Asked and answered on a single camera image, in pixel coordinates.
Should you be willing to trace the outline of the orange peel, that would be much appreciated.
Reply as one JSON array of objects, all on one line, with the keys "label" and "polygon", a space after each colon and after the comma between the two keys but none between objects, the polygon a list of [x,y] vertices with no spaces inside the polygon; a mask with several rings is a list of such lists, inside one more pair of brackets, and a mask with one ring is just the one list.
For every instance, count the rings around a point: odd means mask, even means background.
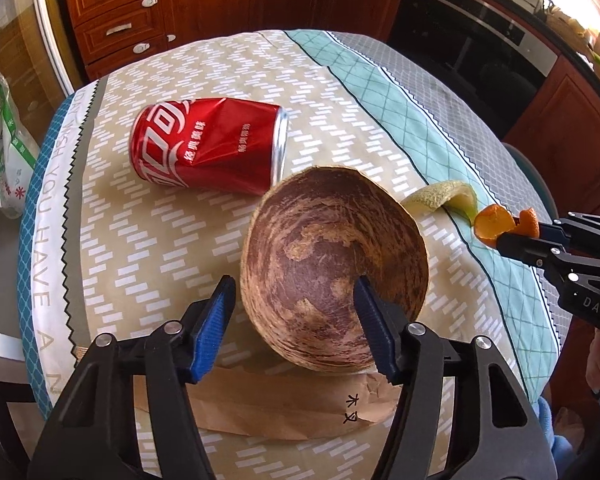
[{"label": "orange peel", "polygon": [[496,248],[496,241],[505,233],[539,238],[540,222],[535,210],[533,208],[524,209],[518,217],[514,217],[503,206],[492,204],[476,215],[474,234],[481,243]]}]

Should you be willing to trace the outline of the brown coconut shell bowl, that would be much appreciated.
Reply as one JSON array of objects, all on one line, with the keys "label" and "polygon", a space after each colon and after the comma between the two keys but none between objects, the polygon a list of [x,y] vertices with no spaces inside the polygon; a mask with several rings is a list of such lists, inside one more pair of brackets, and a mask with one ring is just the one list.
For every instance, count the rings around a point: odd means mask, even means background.
[{"label": "brown coconut shell bowl", "polygon": [[413,217],[358,170],[311,167],[262,198],[242,248],[240,293],[254,328],[285,360],[321,373],[373,363],[353,289],[367,276],[409,318],[429,285]]}]

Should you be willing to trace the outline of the teal trash bin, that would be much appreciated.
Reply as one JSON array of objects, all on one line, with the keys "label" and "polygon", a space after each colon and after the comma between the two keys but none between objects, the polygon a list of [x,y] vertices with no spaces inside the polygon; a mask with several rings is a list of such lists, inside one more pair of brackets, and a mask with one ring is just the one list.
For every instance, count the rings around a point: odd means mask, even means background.
[{"label": "teal trash bin", "polygon": [[522,154],[518,148],[515,148],[513,145],[508,143],[504,143],[503,146],[509,152],[509,155],[513,157],[519,169],[534,187],[535,192],[538,193],[539,198],[541,199],[541,202],[543,203],[550,218],[557,219],[559,217],[559,212],[554,201],[554,197],[539,171],[536,170],[535,166],[533,166],[532,162],[530,162],[530,159],[528,159],[526,155]]}]

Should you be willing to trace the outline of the wooden kitchen cabinets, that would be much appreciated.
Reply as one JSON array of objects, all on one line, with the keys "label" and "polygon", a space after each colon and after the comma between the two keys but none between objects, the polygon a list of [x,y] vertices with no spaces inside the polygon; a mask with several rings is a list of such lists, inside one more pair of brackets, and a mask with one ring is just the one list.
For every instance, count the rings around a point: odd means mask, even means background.
[{"label": "wooden kitchen cabinets", "polygon": [[59,0],[92,98],[55,126],[67,176],[61,309],[35,301],[38,358],[57,398],[98,332],[145,335],[238,271],[256,196],[160,188],[128,156],[135,117],[163,100],[246,99],[289,114],[285,174],[361,171],[393,197],[466,180],[483,204],[541,203],[489,128],[448,87],[366,36],[309,28],[313,0]]}]

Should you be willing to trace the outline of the pale melon rind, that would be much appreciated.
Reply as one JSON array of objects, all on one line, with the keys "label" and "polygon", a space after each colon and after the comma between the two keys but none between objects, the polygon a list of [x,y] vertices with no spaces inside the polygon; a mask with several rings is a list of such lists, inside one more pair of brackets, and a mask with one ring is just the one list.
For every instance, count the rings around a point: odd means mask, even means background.
[{"label": "pale melon rind", "polygon": [[426,185],[406,196],[401,205],[409,212],[434,212],[448,207],[473,224],[478,214],[478,197],[469,183],[446,180]]}]

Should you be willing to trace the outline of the brown paper sleeve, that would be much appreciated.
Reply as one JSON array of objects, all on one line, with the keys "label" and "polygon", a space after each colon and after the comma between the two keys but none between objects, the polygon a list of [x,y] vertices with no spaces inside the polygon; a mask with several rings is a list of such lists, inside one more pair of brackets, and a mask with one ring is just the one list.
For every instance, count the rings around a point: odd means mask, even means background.
[{"label": "brown paper sleeve", "polygon": [[282,359],[262,341],[222,344],[211,372],[186,387],[197,426],[216,432],[303,441],[384,422],[400,389],[368,370],[317,373]]}]

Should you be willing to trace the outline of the red cola can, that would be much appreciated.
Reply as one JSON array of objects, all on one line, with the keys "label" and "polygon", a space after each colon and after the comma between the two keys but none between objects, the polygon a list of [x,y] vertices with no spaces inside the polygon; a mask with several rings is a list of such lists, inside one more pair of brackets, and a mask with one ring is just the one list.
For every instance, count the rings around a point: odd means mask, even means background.
[{"label": "red cola can", "polygon": [[262,196],[282,180],[288,124],[275,104],[161,101],[137,115],[129,159],[139,177],[158,185]]}]

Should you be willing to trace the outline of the built-in black oven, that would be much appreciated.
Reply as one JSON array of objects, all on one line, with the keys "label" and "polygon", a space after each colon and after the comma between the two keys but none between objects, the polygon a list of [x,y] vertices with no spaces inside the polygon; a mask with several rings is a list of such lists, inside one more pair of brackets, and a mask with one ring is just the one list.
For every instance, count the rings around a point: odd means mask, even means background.
[{"label": "built-in black oven", "polygon": [[401,0],[389,46],[446,84],[500,139],[558,59],[486,0]]}]

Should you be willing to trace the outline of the white green shopping bag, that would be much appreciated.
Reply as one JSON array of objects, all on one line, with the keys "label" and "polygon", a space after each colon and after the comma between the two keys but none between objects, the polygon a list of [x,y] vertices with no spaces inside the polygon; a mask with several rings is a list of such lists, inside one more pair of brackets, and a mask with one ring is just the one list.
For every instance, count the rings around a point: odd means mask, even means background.
[{"label": "white green shopping bag", "polygon": [[5,77],[0,73],[0,211],[9,219],[23,214],[38,144],[20,120]]}]

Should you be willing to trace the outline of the glass sliding door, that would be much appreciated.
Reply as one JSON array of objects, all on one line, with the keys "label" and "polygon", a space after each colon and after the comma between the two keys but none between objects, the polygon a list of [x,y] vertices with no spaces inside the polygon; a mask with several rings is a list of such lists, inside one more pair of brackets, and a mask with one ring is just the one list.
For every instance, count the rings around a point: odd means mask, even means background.
[{"label": "glass sliding door", "polygon": [[[56,108],[72,92],[46,0],[0,0],[0,73],[20,122],[36,143]],[[16,305],[19,221],[0,211],[0,359],[21,362]]]}]

